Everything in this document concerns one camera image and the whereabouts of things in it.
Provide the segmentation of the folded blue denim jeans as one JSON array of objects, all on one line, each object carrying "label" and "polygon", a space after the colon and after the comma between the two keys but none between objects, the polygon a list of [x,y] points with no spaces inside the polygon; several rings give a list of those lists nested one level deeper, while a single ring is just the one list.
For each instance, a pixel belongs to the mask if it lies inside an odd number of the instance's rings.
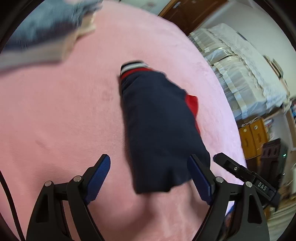
[{"label": "folded blue denim jeans", "polygon": [[83,18],[102,8],[102,1],[43,1],[16,28],[3,51],[22,50],[67,35]]}]

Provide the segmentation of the folded cream garment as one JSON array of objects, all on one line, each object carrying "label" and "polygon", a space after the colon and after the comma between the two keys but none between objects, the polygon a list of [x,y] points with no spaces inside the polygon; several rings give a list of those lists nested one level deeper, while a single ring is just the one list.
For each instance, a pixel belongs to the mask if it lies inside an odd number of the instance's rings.
[{"label": "folded cream garment", "polygon": [[95,13],[84,16],[77,30],[58,39],[41,43],[23,50],[4,50],[1,52],[1,72],[44,62],[61,62],[68,58],[79,38],[95,31]]}]

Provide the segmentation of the white lace covered furniture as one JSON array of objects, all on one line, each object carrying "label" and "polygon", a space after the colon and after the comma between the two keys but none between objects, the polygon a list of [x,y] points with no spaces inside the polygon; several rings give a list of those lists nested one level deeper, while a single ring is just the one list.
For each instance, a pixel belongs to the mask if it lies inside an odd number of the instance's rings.
[{"label": "white lace covered furniture", "polygon": [[189,34],[214,71],[235,120],[261,116],[292,102],[282,69],[262,55],[250,42],[222,23]]}]

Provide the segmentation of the red and navy varsity jacket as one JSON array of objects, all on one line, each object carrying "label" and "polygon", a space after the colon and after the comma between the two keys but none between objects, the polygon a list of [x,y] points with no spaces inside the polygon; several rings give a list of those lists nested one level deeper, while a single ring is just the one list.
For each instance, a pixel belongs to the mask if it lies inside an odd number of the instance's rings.
[{"label": "red and navy varsity jacket", "polygon": [[210,166],[196,96],[142,61],[121,66],[120,85],[136,193],[168,192],[189,181],[192,154]]}]

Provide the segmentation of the black tracker device right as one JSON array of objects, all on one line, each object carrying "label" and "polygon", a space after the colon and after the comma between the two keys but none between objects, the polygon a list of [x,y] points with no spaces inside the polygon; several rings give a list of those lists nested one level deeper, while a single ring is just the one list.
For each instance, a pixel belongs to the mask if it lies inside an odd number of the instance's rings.
[{"label": "black tracker device right", "polygon": [[285,175],[287,151],[287,145],[281,138],[267,142],[262,147],[259,175],[276,190],[279,190],[281,180]]}]

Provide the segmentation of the pink bed blanket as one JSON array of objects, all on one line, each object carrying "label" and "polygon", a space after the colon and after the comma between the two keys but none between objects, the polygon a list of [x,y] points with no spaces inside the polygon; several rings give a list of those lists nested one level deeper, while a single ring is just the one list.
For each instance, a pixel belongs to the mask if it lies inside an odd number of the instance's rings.
[{"label": "pink bed blanket", "polygon": [[1,73],[1,172],[23,231],[44,183],[68,182],[108,154],[111,168],[89,209],[106,240],[191,240],[208,205],[192,182],[168,193],[137,195],[132,186],[118,76],[141,60],[199,100],[197,116],[211,155],[245,158],[218,79],[174,24],[147,11],[104,1],[95,32],[60,64]]}]

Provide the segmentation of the brown wooden door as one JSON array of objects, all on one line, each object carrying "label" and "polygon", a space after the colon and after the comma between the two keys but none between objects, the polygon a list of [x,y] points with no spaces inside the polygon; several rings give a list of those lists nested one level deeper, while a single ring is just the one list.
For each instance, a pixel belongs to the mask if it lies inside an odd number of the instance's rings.
[{"label": "brown wooden door", "polygon": [[174,23],[187,36],[227,0],[170,1],[159,16]]}]

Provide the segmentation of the yellow wooden cabinet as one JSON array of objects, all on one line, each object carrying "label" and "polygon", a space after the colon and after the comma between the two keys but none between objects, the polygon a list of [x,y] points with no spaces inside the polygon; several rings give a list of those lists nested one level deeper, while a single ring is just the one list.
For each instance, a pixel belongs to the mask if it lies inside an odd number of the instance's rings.
[{"label": "yellow wooden cabinet", "polygon": [[267,132],[261,117],[257,117],[239,128],[241,145],[246,160],[261,155],[262,147],[268,142]]}]

